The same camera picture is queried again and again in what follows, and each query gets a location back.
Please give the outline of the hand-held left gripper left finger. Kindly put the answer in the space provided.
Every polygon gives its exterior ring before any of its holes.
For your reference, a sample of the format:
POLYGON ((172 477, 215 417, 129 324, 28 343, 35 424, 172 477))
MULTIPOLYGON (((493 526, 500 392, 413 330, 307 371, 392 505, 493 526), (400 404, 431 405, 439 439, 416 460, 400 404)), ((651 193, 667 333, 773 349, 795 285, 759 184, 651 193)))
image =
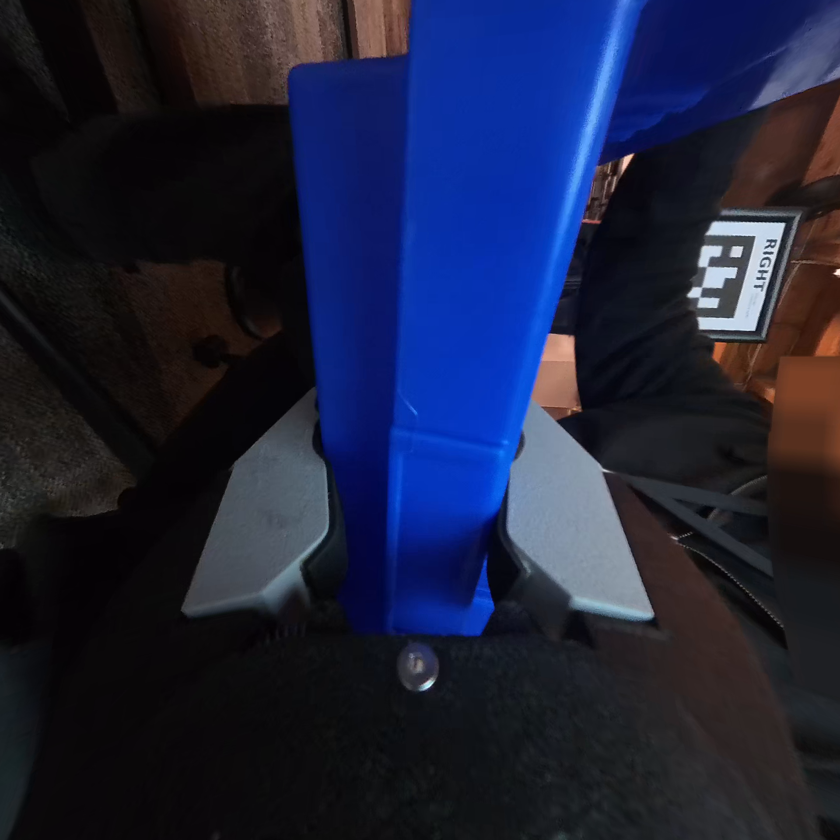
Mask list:
POLYGON ((343 511, 311 388, 234 463, 182 613, 283 617, 335 598, 347 569, 343 511))

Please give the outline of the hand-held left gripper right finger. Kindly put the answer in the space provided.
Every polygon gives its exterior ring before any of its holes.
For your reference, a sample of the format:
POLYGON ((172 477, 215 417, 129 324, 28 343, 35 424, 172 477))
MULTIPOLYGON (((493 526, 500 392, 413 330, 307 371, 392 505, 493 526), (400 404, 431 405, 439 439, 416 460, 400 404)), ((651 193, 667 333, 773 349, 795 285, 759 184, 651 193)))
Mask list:
POLYGON ((490 538, 490 593, 556 640, 580 615, 655 623, 604 470, 535 402, 490 538))

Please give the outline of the blue plastic bin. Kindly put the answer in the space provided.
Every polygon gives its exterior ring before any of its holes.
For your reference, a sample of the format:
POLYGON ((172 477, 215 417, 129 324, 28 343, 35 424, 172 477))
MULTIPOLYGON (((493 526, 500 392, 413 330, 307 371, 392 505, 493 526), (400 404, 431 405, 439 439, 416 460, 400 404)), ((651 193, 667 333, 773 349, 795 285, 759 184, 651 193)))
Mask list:
MULTIPOLYGON (((340 599, 468 634, 596 164, 721 124, 740 152, 838 79, 838 2, 412 6, 407 56, 294 69, 291 126, 340 599)), ((642 404, 760 413, 727 381, 642 404)))

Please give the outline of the person's black jacket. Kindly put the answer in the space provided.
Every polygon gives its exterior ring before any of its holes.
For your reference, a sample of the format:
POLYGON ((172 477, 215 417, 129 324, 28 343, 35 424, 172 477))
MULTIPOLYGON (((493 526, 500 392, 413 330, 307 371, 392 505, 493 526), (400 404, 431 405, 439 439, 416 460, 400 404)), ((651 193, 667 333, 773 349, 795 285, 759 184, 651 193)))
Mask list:
POLYGON ((769 425, 720 414, 619 406, 573 414, 560 425, 606 470, 709 492, 715 501, 679 499, 675 489, 642 499, 713 584, 759 655, 779 698, 809 781, 838 787, 838 700, 803 687, 790 651, 773 572, 768 499, 769 425))

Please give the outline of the black office chair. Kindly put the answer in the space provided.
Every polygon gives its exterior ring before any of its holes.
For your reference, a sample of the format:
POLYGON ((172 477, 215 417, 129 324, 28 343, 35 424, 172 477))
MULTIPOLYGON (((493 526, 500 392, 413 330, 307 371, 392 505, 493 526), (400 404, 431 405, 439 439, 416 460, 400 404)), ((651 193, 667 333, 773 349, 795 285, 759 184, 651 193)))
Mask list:
POLYGON ((30 164, 49 219, 88 258, 240 269, 314 378, 287 105, 112 115, 30 164))

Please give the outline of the black table frame bar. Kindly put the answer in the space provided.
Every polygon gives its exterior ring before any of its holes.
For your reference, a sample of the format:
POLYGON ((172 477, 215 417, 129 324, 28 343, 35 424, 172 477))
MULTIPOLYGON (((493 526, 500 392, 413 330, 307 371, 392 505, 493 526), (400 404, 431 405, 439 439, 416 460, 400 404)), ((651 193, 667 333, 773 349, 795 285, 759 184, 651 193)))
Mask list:
POLYGON ((37 324, 5 283, 1 284, 1 323, 111 454, 133 477, 141 478, 156 454, 151 437, 68 350, 37 324))

